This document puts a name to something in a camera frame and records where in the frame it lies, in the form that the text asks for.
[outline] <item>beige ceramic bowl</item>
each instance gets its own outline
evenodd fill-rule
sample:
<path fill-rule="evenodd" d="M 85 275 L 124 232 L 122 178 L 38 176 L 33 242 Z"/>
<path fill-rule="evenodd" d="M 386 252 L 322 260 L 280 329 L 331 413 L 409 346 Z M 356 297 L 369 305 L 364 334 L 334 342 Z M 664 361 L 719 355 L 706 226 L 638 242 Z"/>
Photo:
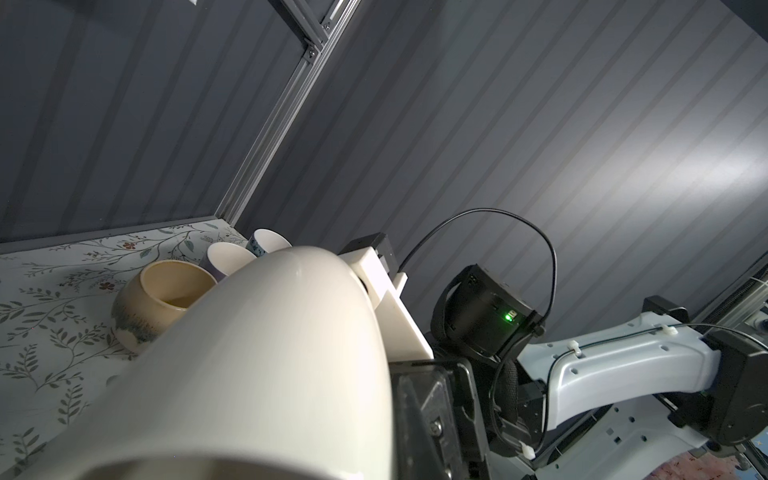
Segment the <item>beige ceramic bowl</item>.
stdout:
<path fill-rule="evenodd" d="M 216 279 L 192 263 L 150 263 L 112 304 L 115 336 L 125 348 L 141 353 L 214 285 Z"/>

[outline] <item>cup rim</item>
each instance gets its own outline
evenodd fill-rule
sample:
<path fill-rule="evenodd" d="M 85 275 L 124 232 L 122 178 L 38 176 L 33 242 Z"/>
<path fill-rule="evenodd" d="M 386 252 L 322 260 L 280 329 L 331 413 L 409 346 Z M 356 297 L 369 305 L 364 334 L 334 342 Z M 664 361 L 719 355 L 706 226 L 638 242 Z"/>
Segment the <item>cup rim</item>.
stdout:
<path fill-rule="evenodd" d="M 222 242 L 213 242 L 211 245 L 208 246 L 207 250 L 205 251 L 205 258 L 208 259 L 208 263 L 214 269 L 216 269 L 217 271 L 221 272 L 224 276 L 232 275 L 234 272 L 225 272 L 224 270 L 222 270 L 223 267 L 221 265 L 216 265 L 216 263 L 215 263 L 216 260 L 211 258 L 210 253 L 212 253 L 213 255 L 216 255 L 217 254 L 217 250 L 219 250 L 221 253 L 225 253 L 227 250 L 235 251 L 235 252 L 237 252 L 238 255 L 240 255 L 240 254 L 245 255 L 245 253 L 243 253 L 243 252 L 246 252 L 249 255 L 249 257 L 248 257 L 249 258 L 249 262 L 259 258 L 256 255 L 254 255 L 252 251 L 248 250 L 246 247 L 243 247 L 242 245 L 238 245 L 236 243 L 231 243 L 231 242 L 223 242 L 223 241 Z"/>
<path fill-rule="evenodd" d="M 255 240 L 256 240 L 256 242 L 258 242 L 258 241 L 259 241 L 259 240 L 256 238 L 256 234 L 257 234 L 257 233 L 259 233 L 259 232 L 265 232 L 265 233 L 267 233 L 268 235 L 272 235 L 272 236 L 275 236 L 275 237 L 279 238 L 280 240 L 282 240 L 283 242 L 285 242 L 285 243 L 286 243 L 286 247 L 283 247 L 283 248 L 291 248 L 291 247 L 293 246 L 293 245 L 291 244 L 291 242 L 289 242 L 289 241 L 288 241 L 288 239 L 287 239 L 287 238 L 283 237 L 282 235 L 280 235 L 279 233 L 277 233 L 275 230 L 270 230 L 270 229 L 268 229 L 268 228 L 257 228 L 257 229 L 255 229 L 255 230 L 253 231 L 253 233 L 251 234 L 251 237 L 252 237 L 253 239 L 255 239 Z"/>
<path fill-rule="evenodd" d="M 165 306 L 165 307 L 171 308 L 171 309 L 176 310 L 178 312 L 186 312 L 187 311 L 187 308 L 184 308 L 182 306 L 171 305 L 170 303 L 164 302 L 163 300 L 160 300 L 156 296 L 154 296 L 151 293 L 149 293 L 149 291 L 147 291 L 147 287 L 144 285 L 144 274 L 151 267 L 159 265 L 160 263 L 182 263 L 184 265 L 190 265 L 190 266 L 198 269 L 199 271 L 205 273 L 206 275 L 208 275 L 210 277 L 210 279 L 213 280 L 214 286 L 216 286 L 218 284 L 218 282 L 216 280 L 216 277 L 211 275 L 208 270 L 205 270 L 203 267 L 201 267 L 199 265 L 195 265 L 194 263 L 191 263 L 191 262 L 185 262 L 183 260 L 158 260 L 156 262 L 148 263 L 147 265 L 144 266 L 144 268 L 141 269 L 141 272 L 139 273 L 139 283 L 141 284 L 141 289 L 144 291 L 144 293 L 149 298 L 151 298 L 154 302 L 159 303 L 161 306 Z"/>

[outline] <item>blue patterned cup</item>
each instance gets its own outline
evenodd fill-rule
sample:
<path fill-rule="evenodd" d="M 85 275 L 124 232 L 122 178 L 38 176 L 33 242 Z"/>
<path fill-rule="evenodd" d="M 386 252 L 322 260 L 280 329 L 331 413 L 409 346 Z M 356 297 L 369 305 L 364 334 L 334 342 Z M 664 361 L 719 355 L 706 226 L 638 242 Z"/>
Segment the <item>blue patterned cup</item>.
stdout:
<path fill-rule="evenodd" d="M 291 247 L 291 244 L 285 237 L 266 228 L 260 228 L 253 232 L 248 239 L 248 245 L 246 246 L 246 248 L 253 252 L 253 255 L 256 255 L 257 257 L 263 257 L 268 253 L 288 247 Z"/>

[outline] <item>black cable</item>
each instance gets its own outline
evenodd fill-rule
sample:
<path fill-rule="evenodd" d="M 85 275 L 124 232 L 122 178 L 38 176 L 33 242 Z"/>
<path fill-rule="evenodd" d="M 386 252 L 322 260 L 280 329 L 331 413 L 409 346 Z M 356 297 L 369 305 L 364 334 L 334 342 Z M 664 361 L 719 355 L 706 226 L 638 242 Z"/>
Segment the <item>black cable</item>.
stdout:
<path fill-rule="evenodd" d="M 403 269 L 405 269 L 406 264 L 408 264 L 408 262 L 411 260 L 413 255 L 419 250 L 419 248 L 421 248 L 424 245 L 424 243 L 427 243 L 427 241 L 430 238 L 432 238 L 432 236 L 434 236 L 435 233 L 438 233 L 444 226 L 448 225 L 449 223 L 451 223 L 453 220 L 456 220 L 457 218 L 461 218 L 461 217 L 464 217 L 465 215 L 474 214 L 478 212 L 488 212 L 490 214 L 506 215 L 507 217 L 512 217 L 518 221 L 521 221 L 522 223 L 525 223 L 530 228 L 535 230 L 536 233 L 541 235 L 541 238 L 543 238 L 544 242 L 547 243 L 547 247 L 549 247 L 549 253 L 551 254 L 551 257 L 552 257 L 552 284 L 551 284 L 551 289 L 549 293 L 549 302 L 547 304 L 547 309 L 544 312 L 544 315 L 542 315 L 541 319 L 538 321 L 538 325 L 543 325 L 544 321 L 549 317 L 549 314 L 552 311 L 552 305 L 554 304 L 554 295 L 555 295 L 555 290 L 557 289 L 557 284 L 558 284 L 558 256 L 554 252 L 554 246 L 552 245 L 552 242 L 549 240 L 549 237 L 547 237 L 547 234 L 544 233 L 544 231 L 542 231 L 539 227 L 536 227 L 531 221 L 526 220 L 525 218 L 517 214 L 514 214 L 512 212 L 501 210 L 499 208 L 471 208 L 469 210 L 464 210 L 463 212 L 457 213 L 453 217 L 450 217 L 449 219 L 444 220 L 437 227 L 433 228 L 432 231 L 427 233 L 424 236 L 424 238 L 422 238 L 416 244 L 416 246 L 413 247 L 413 249 L 408 253 L 408 255 L 406 255 L 406 259 L 403 260 L 402 263 L 400 263 L 400 268 L 398 268 L 397 271 L 402 272 Z M 501 358 L 498 365 L 496 366 L 496 371 L 493 375 L 493 381 L 491 382 L 491 388 L 488 391 L 488 401 L 489 401 L 488 414 L 491 416 L 489 421 L 491 422 L 491 427 L 493 428 L 493 432 L 496 434 L 496 436 L 498 436 L 501 439 L 502 442 L 504 442 L 508 447 L 514 450 L 517 450 L 518 447 L 511 444 L 507 439 L 505 439 L 502 436 L 501 431 L 498 427 L 498 423 L 496 421 L 496 417 L 495 417 L 496 416 L 496 401 L 495 401 L 496 386 L 498 385 L 498 379 L 502 374 L 504 365 L 509 360 L 509 356 L 517 349 L 517 347 L 521 343 L 529 341 L 531 336 L 532 336 L 532 333 L 523 335 L 517 341 L 515 341 L 515 343 L 513 343 L 512 346 L 509 347 L 509 349 L 507 350 L 507 353 L 504 354 L 504 356 Z"/>
<path fill-rule="evenodd" d="M 714 328 L 714 329 L 726 330 L 727 332 L 736 333 L 737 335 L 741 335 L 742 337 L 747 338 L 747 339 L 751 340 L 752 342 L 755 342 L 762 349 L 764 349 L 765 351 L 768 352 L 768 345 L 766 345 L 765 343 L 760 342 L 758 339 L 756 339 L 755 337 L 751 336 L 749 333 L 741 332 L 739 330 L 730 328 L 728 326 L 714 325 L 714 324 L 711 324 L 711 323 L 673 323 L 673 324 L 667 325 L 667 326 L 672 326 L 672 327 L 679 327 L 679 326 L 708 326 L 708 327 Z M 593 346 L 599 346 L 599 345 L 604 345 L 605 343 L 617 342 L 619 340 L 629 339 L 629 338 L 632 338 L 632 337 L 635 337 L 635 336 L 644 335 L 644 334 L 650 333 L 650 332 L 656 332 L 656 331 L 659 331 L 659 330 L 662 330 L 662 329 L 663 329 L 662 326 L 655 326 L 652 329 L 641 330 L 640 332 L 632 332 L 632 333 L 628 333 L 627 335 L 615 336 L 615 337 L 612 337 L 610 339 L 603 339 L 603 340 L 598 340 L 597 342 L 592 342 L 592 343 L 587 343 L 585 345 L 580 345 L 579 349 L 581 349 L 583 351 L 584 349 L 588 349 L 588 348 L 591 348 Z M 705 336 L 708 333 L 709 333 L 709 331 L 703 333 L 702 336 Z M 573 350 L 568 350 L 567 352 L 564 352 L 564 353 L 560 354 L 556 359 L 554 359 L 554 362 L 552 362 L 552 364 L 549 366 L 549 372 L 547 373 L 547 388 L 549 388 L 549 385 L 551 383 L 552 372 L 554 371 L 555 364 L 557 364 L 557 362 L 561 358 L 563 358 L 564 356 L 570 355 L 572 353 L 575 354 L 575 352 Z M 544 428 L 541 430 L 541 439 L 539 440 L 538 446 L 536 447 L 536 455 L 539 454 L 539 452 L 541 450 L 541 447 L 544 444 L 544 435 L 547 432 L 548 421 L 549 421 L 549 394 L 547 394 L 547 398 L 546 398 L 546 400 L 544 402 Z"/>
<path fill-rule="evenodd" d="M 544 312 L 544 315 L 541 316 L 541 320 L 539 320 L 539 324 L 543 325 L 544 321 L 549 317 L 549 313 L 552 311 L 552 304 L 554 303 L 554 294 L 555 290 L 558 284 L 558 256 L 554 252 L 554 245 L 552 245 L 552 242 L 549 240 L 549 237 L 547 237 L 547 234 L 544 233 L 541 228 L 536 227 L 530 220 L 526 220 L 525 218 L 521 217 L 520 215 L 514 214 L 512 212 L 508 212 L 506 210 L 502 210 L 500 208 L 489 208 L 489 207 L 483 207 L 483 208 L 470 208 L 469 210 L 464 210 L 463 212 L 459 212 L 453 217 L 450 217 L 447 220 L 442 221 L 437 227 L 433 228 L 432 231 L 427 233 L 424 238 L 422 238 L 415 247 L 411 249 L 411 251 L 406 255 L 406 259 L 400 263 L 400 268 L 397 269 L 398 273 L 402 272 L 404 268 L 406 268 L 406 265 L 411 260 L 413 255 L 419 251 L 419 248 L 421 248 L 424 243 L 427 243 L 427 241 L 432 238 L 435 233 L 438 233 L 445 225 L 448 225 L 453 220 L 456 220 L 457 218 L 464 217 L 465 215 L 469 214 L 475 214 L 478 212 L 488 212 L 490 214 L 501 214 L 506 215 L 507 217 L 512 217 L 517 221 L 521 221 L 522 223 L 525 223 L 533 230 L 536 230 L 536 233 L 541 235 L 541 238 L 544 239 L 544 242 L 547 243 L 547 247 L 549 247 L 549 253 L 552 257 L 552 285 L 549 292 L 549 303 L 547 304 L 547 310 Z"/>

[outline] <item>white cup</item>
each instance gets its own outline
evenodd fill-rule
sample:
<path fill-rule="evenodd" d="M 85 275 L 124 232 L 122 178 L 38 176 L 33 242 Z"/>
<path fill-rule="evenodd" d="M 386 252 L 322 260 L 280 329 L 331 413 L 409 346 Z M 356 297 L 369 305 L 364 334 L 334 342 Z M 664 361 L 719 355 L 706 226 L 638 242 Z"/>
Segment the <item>white cup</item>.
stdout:
<path fill-rule="evenodd" d="M 291 247 L 291 244 L 285 237 L 266 228 L 260 228 L 253 232 L 246 246 L 257 257 L 263 257 L 268 253 L 288 247 Z"/>
<path fill-rule="evenodd" d="M 255 259 L 253 253 L 240 245 L 216 242 L 208 247 L 200 266 L 220 282 Z"/>

